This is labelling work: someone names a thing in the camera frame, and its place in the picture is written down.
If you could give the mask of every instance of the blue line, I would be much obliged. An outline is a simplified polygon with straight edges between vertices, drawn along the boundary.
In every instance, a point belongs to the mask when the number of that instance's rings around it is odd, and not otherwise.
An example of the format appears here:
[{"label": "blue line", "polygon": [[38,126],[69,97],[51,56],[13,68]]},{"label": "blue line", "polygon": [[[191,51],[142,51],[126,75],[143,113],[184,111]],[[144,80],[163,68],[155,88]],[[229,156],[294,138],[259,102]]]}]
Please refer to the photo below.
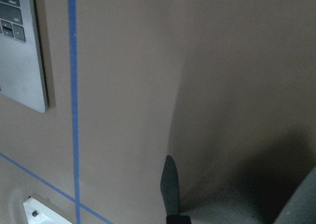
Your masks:
[{"label": "blue line", "polygon": [[100,214],[96,213],[95,211],[93,211],[92,209],[88,208],[87,206],[83,205],[82,203],[80,203],[80,206],[85,209],[86,211],[90,212],[92,215],[96,216],[98,219],[104,221],[107,224],[113,224],[112,222],[110,222],[109,220],[107,220],[106,218],[104,218],[103,216],[101,216]]},{"label": "blue line", "polygon": [[40,182],[46,184],[48,187],[54,189],[56,192],[60,193],[61,195],[63,195],[64,197],[68,198],[70,201],[75,202],[75,199],[72,198],[71,196],[69,196],[68,194],[66,194],[65,192],[61,191],[60,189],[56,188],[55,186],[53,186],[52,184],[50,184],[49,182],[47,182],[46,180],[42,179],[41,177],[35,175],[32,171],[24,168],[23,166],[21,166],[19,163],[13,161],[12,159],[10,159],[9,157],[7,157],[6,155],[4,155],[2,152],[0,152],[0,156],[3,157],[5,160],[7,160],[8,162],[14,164],[15,166],[17,166],[18,168],[20,168],[21,170],[25,171],[26,173],[28,173],[29,175],[33,176],[34,178],[36,178],[37,180],[39,180]]},{"label": "blue line", "polygon": [[80,224],[80,186],[79,186],[79,136],[78,136],[78,82],[77,82],[77,16],[76,0],[68,0],[69,50],[70,50],[70,81],[71,108],[73,123],[74,152],[74,186],[76,221]]}]

